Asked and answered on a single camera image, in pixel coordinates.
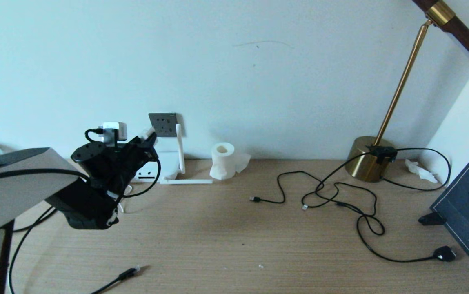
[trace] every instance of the gold lamp pole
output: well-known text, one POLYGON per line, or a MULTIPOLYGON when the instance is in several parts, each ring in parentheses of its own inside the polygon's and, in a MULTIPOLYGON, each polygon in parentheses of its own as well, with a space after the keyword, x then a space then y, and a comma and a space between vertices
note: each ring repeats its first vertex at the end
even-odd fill
MULTIPOLYGON (((387 110, 387 114, 383 119, 380 130, 376 137, 373 136, 360 136, 354 140, 354 144, 349 152, 348 159, 351 159, 360 154, 371 152, 381 147, 393 147, 392 143, 383 140, 383 133, 389 124, 392 113, 398 102, 399 96, 403 91, 403 87, 407 81, 412 65, 419 52, 419 48, 423 44, 423 39, 427 33, 428 27, 431 24, 435 24, 444 32, 449 33, 452 37, 456 38, 459 43, 469 53, 469 29, 467 26, 456 16, 454 11, 443 2, 443 0, 412 0, 421 10, 425 12, 428 20, 419 29, 416 40, 412 47, 412 52, 405 66, 405 70, 399 80, 396 92, 392 98, 391 105, 387 110)), ((350 175, 353 177, 366 181, 366 182, 378 182, 386 171, 391 158, 379 158, 373 154, 365 154, 351 161, 345 166, 350 175)))

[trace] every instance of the cable connector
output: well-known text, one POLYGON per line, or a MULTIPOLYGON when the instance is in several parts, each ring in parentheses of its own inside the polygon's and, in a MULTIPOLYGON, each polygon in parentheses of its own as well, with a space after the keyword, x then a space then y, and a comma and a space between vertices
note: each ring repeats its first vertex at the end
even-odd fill
POLYGON ((126 270, 125 272, 122 272, 120 275, 118 275, 118 279, 120 281, 123 281, 125 279, 128 279, 128 278, 134 276, 139 271, 140 271, 140 266, 137 265, 135 267, 132 267, 132 268, 126 270))
POLYGON ((452 251, 452 248, 448 246, 443 246, 434 251, 432 255, 435 258, 439 259, 442 262, 451 262, 456 259, 456 254, 452 251))

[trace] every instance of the white plastic stand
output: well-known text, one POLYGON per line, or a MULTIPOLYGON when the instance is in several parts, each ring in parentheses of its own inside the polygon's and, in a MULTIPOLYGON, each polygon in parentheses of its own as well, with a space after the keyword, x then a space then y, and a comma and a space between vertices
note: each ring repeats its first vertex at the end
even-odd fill
MULTIPOLYGON (((182 145, 182 126, 176 124, 177 152, 159 152, 158 159, 162 166, 159 184, 212 184, 212 179, 176 179, 178 174, 185 174, 184 147, 182 145)), ((156 178, 158 165, 148 162, 139 169, 132 179, 132 183, 152 183, 156 178)))

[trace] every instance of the desk surface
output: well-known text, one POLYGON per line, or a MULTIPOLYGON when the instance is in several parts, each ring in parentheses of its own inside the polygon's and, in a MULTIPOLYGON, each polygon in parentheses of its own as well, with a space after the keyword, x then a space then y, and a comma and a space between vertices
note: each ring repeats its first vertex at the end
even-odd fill
MULTIPOLYGON (((253 203, 250 196, 280 199, 276 175, 304 170, 324 177, 340 160, 253 160, 241 174, 212 185, 157 185, 127 199, 126 214, 106 231, 79 231, 58 213, 35 228, 14 269, 17 293, 89 293, 135 265, 141 275, 106 293, 469 293, 469 257, 445 227, 423 227, 440 195, 392 184, 364 183, 344 170, 328 183, 344 181, 378 195, 378 218, 386 227, 375 236, 362 224, 367 241, 392 258, 426 257, 443 245, 458 258, 451 263, 400 264, 379 259, 361 243, 358 215, 335 205, 301 209, 301 197, 316 183, 305 175, 282 178, 287 202, 253 203)), ((208 178, 210 160, 188 160, 186 178, 208 178)), ((430 187, 405 171, 389 170, 398 182, 430 187)), ((144 186, 137 186, 139 191, 144 186)), ((332 185, 325 195, 333 195, 332 185)), ((365 192, 341 188, 338 199, 371 212, 365 192)), ((316 205, 320 199, 310 198, 316 205)), ((16 227, 35 220, 41 203, 18 217, 16 227)), ((22 233, 15 234, 13 246, 22 233)))

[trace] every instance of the white wall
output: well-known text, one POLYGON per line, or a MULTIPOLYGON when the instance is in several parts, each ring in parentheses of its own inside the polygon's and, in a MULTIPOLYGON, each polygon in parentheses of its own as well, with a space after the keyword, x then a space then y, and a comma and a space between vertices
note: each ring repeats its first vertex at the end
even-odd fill
MULTIPOLYGON (((451 181, 469 162, 469 80, 427 148, 440 151, 451 161, 451 181)), ((441 156, 425 152, 419 159, 430 171, 438 173, 440 182, 447 178, 447 164, 441 156)))
MULTIPOLYGON (((469 1, 447 3, 469 26, 469 1)), ((255 158, 345 158, 376 134, 424 20, 409 0, 0 0, 0 143, 67 157, 87 128, 135 134, 171 111, 189 157, 230 141, 255 158)), ((468 78, 431 28, 385 138, 426 145, 468 78)))

